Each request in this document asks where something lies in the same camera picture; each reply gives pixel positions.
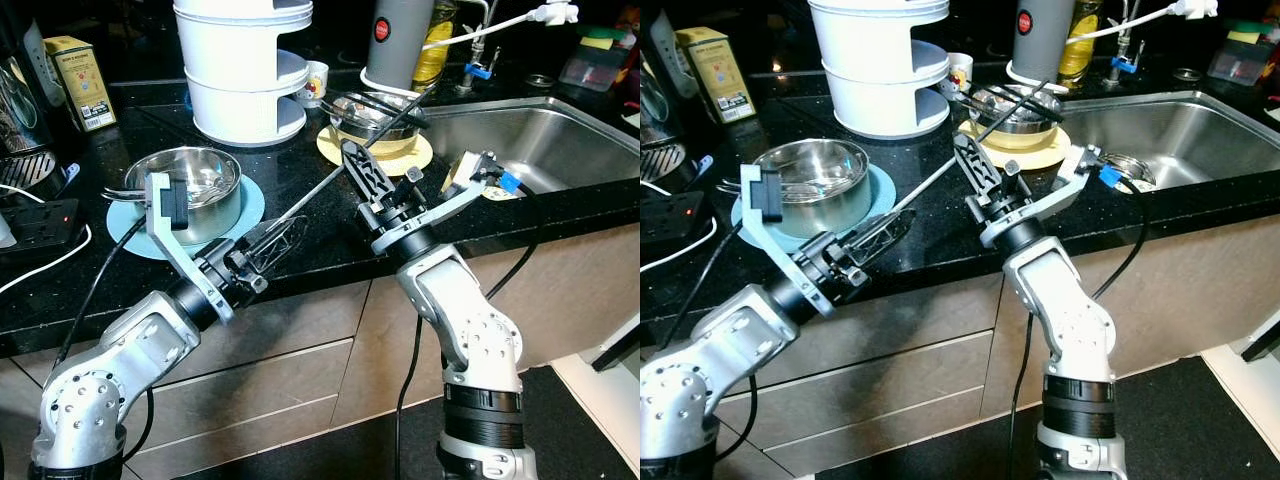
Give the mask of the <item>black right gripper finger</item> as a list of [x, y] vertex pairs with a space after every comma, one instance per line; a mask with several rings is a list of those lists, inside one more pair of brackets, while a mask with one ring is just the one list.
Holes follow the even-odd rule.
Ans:
[[1001, 184], [1001, 172], [991, 163], [980, 143], [964, 133], [954, 134], [957, 163], [979, 201], [991, 201]]
[[369, 148], [351, 140], [340, 141], [342, 165], [365, 202], [380, 204], [389, 193], [389, 177]]

